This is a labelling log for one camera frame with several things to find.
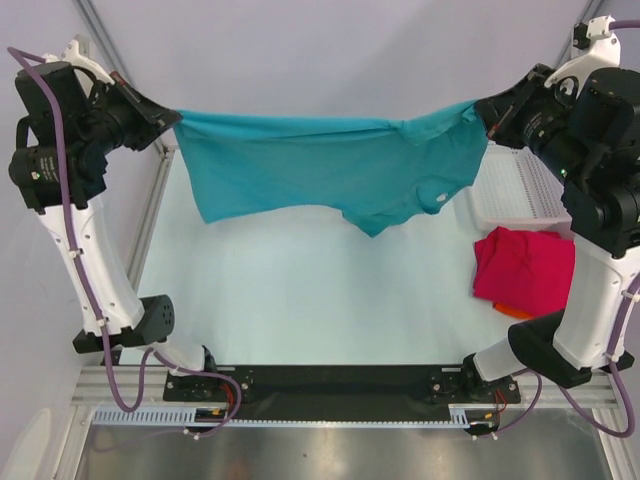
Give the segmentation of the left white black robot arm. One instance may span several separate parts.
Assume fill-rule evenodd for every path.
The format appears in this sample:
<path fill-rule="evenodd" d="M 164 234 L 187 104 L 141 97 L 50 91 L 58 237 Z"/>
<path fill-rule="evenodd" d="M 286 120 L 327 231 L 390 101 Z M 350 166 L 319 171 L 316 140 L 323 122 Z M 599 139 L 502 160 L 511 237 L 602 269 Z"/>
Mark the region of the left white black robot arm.
<path fill-rule="evenodd" d="M 55 242 L 79 298 L 83 326 L 74 350 L 152 348 L 174 367 L 190 369 L 185 385 L 197 398 L 214 397 L 221 376 L 206 366 L 205 348 L 175 332 L 168 296 L 138 298 L 104 219 L 108 154 L 146 149 L 181 114 L 89 63 L 30 65 L 18 72 L 15 87 L 28 114 L 17 124 L 9 175 Z"/>

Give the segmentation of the aluminium corner post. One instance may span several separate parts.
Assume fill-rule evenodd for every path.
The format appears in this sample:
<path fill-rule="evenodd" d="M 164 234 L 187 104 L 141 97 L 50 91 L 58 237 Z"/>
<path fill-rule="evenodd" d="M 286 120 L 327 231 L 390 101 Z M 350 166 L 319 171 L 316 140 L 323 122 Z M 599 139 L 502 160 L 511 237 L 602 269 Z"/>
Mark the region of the aluminium corner post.
<path fill-rule="evenodd" d="M 72 3 L 107 65 L 127 77 L 126 65 L 95 3 L 92 0 L 73 0 Z"/>
<path fill-rule="evenodd" d="M 574 25 L 570 28 L 564 46 L 555 61 L 555 67 L 560 67 L 566 61 L 571 60 L 574 53 L 587 44 L 587 24 L 593 18 L 599 16 L 607 8 L 608 4 L 607 0 L 588 0 L 584 2 L 583 8 Z"/>

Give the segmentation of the left aluminium corner post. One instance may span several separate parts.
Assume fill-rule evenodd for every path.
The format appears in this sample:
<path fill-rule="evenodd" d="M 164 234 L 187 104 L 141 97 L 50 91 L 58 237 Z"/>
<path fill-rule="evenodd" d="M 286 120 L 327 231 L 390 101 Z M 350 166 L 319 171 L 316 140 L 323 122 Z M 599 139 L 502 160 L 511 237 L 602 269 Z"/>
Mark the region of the left aluminium corner post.
<path fill-rule="evenodd" d="M 107 65 L 127 77 L 126 65 L 95 3 L 92 0 L 73 0 L 72 3 Z"/>

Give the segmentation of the white plastic perforated basket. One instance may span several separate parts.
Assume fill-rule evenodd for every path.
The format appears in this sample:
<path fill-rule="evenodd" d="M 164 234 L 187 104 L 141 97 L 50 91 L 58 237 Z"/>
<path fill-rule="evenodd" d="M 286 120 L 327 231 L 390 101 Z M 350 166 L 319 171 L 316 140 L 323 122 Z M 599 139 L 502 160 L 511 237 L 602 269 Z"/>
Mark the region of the white plastic perforated basket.
<path fill-rule="evenodd" d="M 570 223 L 562 192 L 562 184 L 530 150 L 490 143 L 466 196 L 481 231 L 541 231 Z"/>

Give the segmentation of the right aluminium corner post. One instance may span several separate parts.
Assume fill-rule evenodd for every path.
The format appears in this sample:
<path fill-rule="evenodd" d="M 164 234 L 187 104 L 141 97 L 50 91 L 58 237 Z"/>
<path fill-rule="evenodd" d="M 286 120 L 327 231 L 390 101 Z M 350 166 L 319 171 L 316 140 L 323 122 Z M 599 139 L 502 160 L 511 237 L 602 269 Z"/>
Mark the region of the right aluminium corner post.
<path fill-rule="evenodd" d="M 566 61 L 571 60 L 574 53 L 587 44 L 587 24 L 593 18 L 599 16 L 607 8 L 608 4 L 607 0 L 588 0 L 584 2 L 583 8 L 574 25 L 570 28 L 564 46 L 555 61 L 555 67 L 560 67 Z"/>

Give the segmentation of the folded orange t shirt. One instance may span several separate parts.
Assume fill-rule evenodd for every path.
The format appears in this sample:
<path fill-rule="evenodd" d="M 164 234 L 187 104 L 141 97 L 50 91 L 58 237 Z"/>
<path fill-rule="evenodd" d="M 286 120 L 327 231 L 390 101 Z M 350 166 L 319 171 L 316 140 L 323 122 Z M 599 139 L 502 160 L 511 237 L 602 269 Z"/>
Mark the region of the folded orange t shirt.
<path fill-rule="evenodd" d="M 494 302 L 492 306 L 493 306 L 493 309 L 496 310 L 497 312 L 503 315 L 509 316 L 511 318 L 517 319 L 519 321 L 528 321 L 533 319 L 533 316 L 530 315 L 529 313 L 519 310 L 517 308 L 511 307 L 504 303 Z"/>

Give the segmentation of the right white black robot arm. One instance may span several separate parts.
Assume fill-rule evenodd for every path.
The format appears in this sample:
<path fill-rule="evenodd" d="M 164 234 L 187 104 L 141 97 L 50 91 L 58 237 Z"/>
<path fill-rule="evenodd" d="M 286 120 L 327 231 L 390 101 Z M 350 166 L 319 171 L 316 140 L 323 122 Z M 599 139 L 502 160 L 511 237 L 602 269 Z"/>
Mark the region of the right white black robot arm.
<path fill-rule="evenodd" d="M 490 140 L 530 150 L 562 183 L 575 268 L 567 305 L 513 325 L 504 340 L 464 359 L 463 393 L 493 394 L 531 370 L 564 388 L 594 370 L 626 369 L 626 308 L 639 286 L 639 75 L 603 67 L 563 99 L 552 69 L 536 65 L 514 87 L 479 100 Z"/>

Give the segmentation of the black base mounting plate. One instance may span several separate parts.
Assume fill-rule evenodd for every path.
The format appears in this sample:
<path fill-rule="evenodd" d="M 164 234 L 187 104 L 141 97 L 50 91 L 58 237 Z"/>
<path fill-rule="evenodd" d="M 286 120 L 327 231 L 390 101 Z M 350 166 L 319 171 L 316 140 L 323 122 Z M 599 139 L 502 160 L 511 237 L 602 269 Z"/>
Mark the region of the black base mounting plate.
<path fill-rule="evenodd" d="M 517 405 L 511 377 L 472 380 L 459 365 L 237 365 L 220 367 L 241 389 L 240 409 L 417 413 L 437 405 Z"/>

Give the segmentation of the teal t shirt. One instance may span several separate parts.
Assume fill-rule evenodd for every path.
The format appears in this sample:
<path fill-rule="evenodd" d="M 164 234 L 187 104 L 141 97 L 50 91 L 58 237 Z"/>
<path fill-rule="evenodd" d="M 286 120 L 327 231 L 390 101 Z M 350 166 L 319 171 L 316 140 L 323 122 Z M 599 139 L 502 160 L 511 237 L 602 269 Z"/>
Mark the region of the teal t shirt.
<path fill-rule="evenodd" d="M 206 223 L 323 206 L 370 237 L 436 215 L 488 146 L 473 103 L 409 120 L 183 111 L 174 132 Z"/>

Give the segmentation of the folded red t shirt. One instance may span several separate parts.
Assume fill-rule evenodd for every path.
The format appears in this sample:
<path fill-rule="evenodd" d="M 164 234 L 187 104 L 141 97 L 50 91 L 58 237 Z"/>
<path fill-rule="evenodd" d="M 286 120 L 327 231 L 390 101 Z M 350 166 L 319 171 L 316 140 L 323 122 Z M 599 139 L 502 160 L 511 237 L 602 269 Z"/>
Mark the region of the folded red t shirt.
<path fill-rule="evenodd" d="M 475 297 L 529 318 L 566 307 L 575 246 L 552 231 L 497 227 L 474 244 Z"/>

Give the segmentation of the aluminium frame rail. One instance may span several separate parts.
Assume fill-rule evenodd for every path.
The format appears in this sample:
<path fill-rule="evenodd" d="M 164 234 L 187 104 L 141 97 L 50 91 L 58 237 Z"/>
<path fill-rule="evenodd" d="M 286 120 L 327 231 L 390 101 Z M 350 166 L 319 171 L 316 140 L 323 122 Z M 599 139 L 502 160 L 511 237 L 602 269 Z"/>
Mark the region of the aluminium frame rail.
<path fill-rule="evenodd" d="M 139 367 L 124 366 L 114 368 L 118 392 L 127 405 L 132 405 L 139 390 Z M 168 370 L 159 365 L 146 369 L 142 406 L 159 405 L 162 402 L 165 380 Z M 532 373 L 525 373 L 515 378 L 522 397 L 517 408 L 523 408 L 534 398 L 537 391 L 537 379 Z M 572 399 L 583 409 L 617 409 L 619 395 L 612 380 L 603 372 L 596 372 L 587 384 L 568 390 Z M 79 375 L 72 405 L 108 405 L 115 406 L 115 400 L 106 374 L 102 366 L 83 367 Z M 571 404 L 560 388 L 548 379 L 542 379 L 542 390 L 536 407 L 539 409 L 564 409 Z"/>

